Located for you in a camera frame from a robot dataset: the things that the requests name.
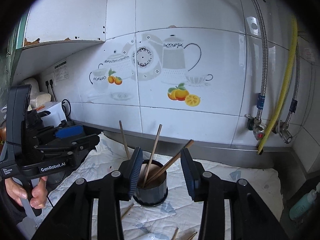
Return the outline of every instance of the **white appliance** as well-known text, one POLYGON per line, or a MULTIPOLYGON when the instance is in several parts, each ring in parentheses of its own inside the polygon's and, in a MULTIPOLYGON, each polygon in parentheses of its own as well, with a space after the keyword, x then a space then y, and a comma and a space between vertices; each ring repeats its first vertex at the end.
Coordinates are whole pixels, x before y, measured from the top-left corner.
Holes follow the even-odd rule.
POLYGON ((66 115, 62 110, 61 102, 46 102, 44 103, 44 108, 40 109, 38 113, 43 111, 49 111, 51 114, 42 117, 44 126, 53 125, 57 127, 61 121, 66 120, 66 115))

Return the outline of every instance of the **black cylindrical container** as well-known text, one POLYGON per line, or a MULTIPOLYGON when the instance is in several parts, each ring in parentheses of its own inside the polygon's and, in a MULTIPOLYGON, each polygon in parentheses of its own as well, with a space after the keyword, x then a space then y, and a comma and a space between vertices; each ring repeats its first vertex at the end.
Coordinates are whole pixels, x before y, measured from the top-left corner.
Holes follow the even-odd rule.
MULTIPOLYGON (((168 196, 167 188, 167 172, 165 171, 158 179, 151 182, 145 188, 141 188, 140 185, 143 182, 145 170, 149 160, 144 160, 142 163, 139 182, 136 188, 136 192, 133 196, 134 200, 140 205, 146 207, 155 207, 160 205, 168 196)), ((149 174, 152 175, 157 172, 163 165, 160 162, 152 160, 149 174)))

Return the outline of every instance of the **yellow gas hose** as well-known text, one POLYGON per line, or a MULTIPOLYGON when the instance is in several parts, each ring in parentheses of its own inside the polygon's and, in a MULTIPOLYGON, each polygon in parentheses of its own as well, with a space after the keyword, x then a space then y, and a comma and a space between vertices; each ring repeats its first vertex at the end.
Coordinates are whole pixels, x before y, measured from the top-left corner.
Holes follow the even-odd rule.
POLYGON ((284 79, 282 81, 282 87, 281 92, 279 96, 279 100, 277 103, 277 107, 275 112, 273 113, 273 116, 271 118, 271 121, 268 124, 268 127, 265 131, 265 136, 261 140, 261 143, 258 146, 257 154, 261 153, 261 150, 263 149, 264 144, 266 143, 268 136, 270 132, 272 131, 274 125, 276 124, 276 121, 278 120, 279 114, 281 112, 282 105, 284 103, 285 96, 288 91, 289 82, 291 79, 291 73, 292 73, 292 67, 293 67, 293 61, 296 53, 296 46, 297 46, 297 39, 298 39, 298 28, 297 28, 297 20, 294 16, 291 18, 292 23, 292 37, 291 37, 291 45, 289 50, 289 57, 288 57, 288 63, 287 68, 285 70, 284 79))

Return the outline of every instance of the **finger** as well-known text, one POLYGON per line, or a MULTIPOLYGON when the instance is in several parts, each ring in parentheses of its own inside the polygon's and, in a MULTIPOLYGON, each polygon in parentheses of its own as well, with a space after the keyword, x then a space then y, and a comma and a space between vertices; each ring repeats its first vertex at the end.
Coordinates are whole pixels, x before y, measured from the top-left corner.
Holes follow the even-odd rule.
POLYGON ((39 194, 39 196, 34 197, 30 200, 30 206, 36 207, 45 204, 47 202, 47 194, 48 191, 44 189, 43 192, 39 194))
POLYGON ((45 190, 45 180, 42 179, 42 177, 39 180, 39 183, 37 186, 35 186, 32 190, 32 196, 33 197, 38 197, 40 194, 43 194, 44 190, 45 190))
POLYGON ((41 205, 35 206, 35 209, 42 209, 44 207, 45 207, 45 204, 41 204, 41 205))
POLYGON ((25 189, 21 185, 15 183, 15 182, 13 182, 13 184, 12 184, 11 191, 13 194, 17 195, 18 198, 26 199, 28 197, 25 189))

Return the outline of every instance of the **white tile wall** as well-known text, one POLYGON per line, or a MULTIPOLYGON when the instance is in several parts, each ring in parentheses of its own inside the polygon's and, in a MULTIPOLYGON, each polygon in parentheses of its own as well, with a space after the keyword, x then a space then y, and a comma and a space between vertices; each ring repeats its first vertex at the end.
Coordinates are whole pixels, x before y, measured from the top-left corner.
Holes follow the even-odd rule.
POLYGON ((198 27, 244 33, 240 0, 137 0, 136 31, 198 27))
MULTIPOLYGON (((248 118, 244 116, 240 116, 238 120, 238 124, 236 127, 236 132, 232 140, 232 144, 234 145, 251 145, 251 146, 257 146, 260 141, 257 141, 252 131, 249 131, 247 129, 247 122, 248 118)), ((268 120, 263 119, 262 124, 268 125, 268 120)), ((291 133, 292 136, 296 135, 299 132, 300 125, 292 124, 290 123, 288 131, 291 133)), ((279 134, 274 134, 273 132, 270 133, 268 140, 266 141, 265 145, 266 147, 292 147, 292 144, 294 142, 294 139, 291 141, 291 143, 285 145, 282 138, 279 136, 279 134)))
MULTIPOLYGON (((279 98, 285 68, 288 60, 288 50, 274 43, 268 43, 268 83, 266 99, 262 112, 262 119, 270 120, 279 98)), ((257 94, 260 93, 262 75, 262 44, 261 39, 247 36, 247 71, 244 87, 244 97, 240 116, 249 114, 255 116, 257 113, 257 94)), ((292 116, 291 122, 302 124, 302 119, 308 103, 308 95, 311 83, 311 64, 300 60, 300 84, 298 92, 298 106, 296 114, 292 116)), ((284 104, 281 119, 285 120, 289 111, 293 95, 295 71, 291 76, 291 85, 288 90, 287 100, 284 104)))
POLYGON ((142 133, 138 106, 104 105, 83 103, 86 122, 119 129, 119 120, 124 130, 142 133))
MULTIPOLYGON (((286 49, 291 43, 291 10, 281 0, 257 0, 266 28, 267 40, 286 49)), ((261 37, 259 21, 251 0, 241 0, 246 33, 261 37)))
POLYGON ((142 131, 160 136, 195 141, 231 144, 237 116, 196 111, 141 107, 142 131))
MULTIPOLYGON (((279 0, 258 2, 271 41, 262 116, 267 123, 276 106, 287 64, 291 12, 279 0)), ((156 134, 162 123, 161 135, 165 137, 255 146, 252 131, 245 129, 244 115, 255 116, 257 111, 262 48, 260 30, 248 22, 248 17, 256 17, 250 0, 108 0, 108 40, 67 58, 69 79, 57 82, 57 97, 72 102, 71 117, 79 121, 118 129, 121 119, 125 130, 146 134, 156 134), (123 79, 121 85, 105 79, 110 69, 116 71, 113 76, 123 79), (91 83, 91 72, 91 81, 94 74, 102 79, 99 84, 91 83), (188 93, 199 97, 197 106, 168 97, 168 89, 180 83, 184 83, 188 93)), ((304 48, 310 44, 300 40, 301 56, 308 60, 304 48)), ((313 92, 315 68, 306 60, 301 59, 298 108, 289 126, 292 135, 301 130, 305 113, 311 108, 309 93, 313 92)), ((42 76, 53 71, 51 67, 42 76)), ((283 120, 289 110, 294 78, 295 73, 283 107, 283 120)), ((312 123, 318 120, 315 101, 311 110, 306 130, 300 131, 294 145, 305 167, 310 169, 313 165, 317 169, 317 162, 313 163, 320 149, 312 138, 317 139, 318 134, 312 123)), ((266 146, 292 145, 271 134, 266 146)))
POLYGON ((315 67, 315 88, 313 102, 304 128, 320 144, 320 68, 315 67))
POLYGON ((86 122, 82 103, 70 103, 70 104, 71 104, 70 118, 72 120, 86 122))
POLYGON ((245 77, 244 35, 210 29, 162 29, 137 33, 136 47, 141 106, 239 115, 245 77), (166 46, 170 40, 172 47, 157 50, 154 40, 166 46), (181 83, 186 91, 178 92, 198 96, 197 106, 168 97, 168 90, 181 83))
POLYGON ((308 172, 320 153, 319 144, 303 128, 293 143, 293 149, 308 172))
POLYGON ((117 37, 95 50, 84 50, 68 58, 68 63, 76 69, 81 102, 139 105, 137 69, 132 60, 134 39, 134 34, 117 37), (122 83, 110 83, 109 74, 120 77, 122 83))
POLYGON ((107 0, 106 40, 135 32, 136 0, 107 0))

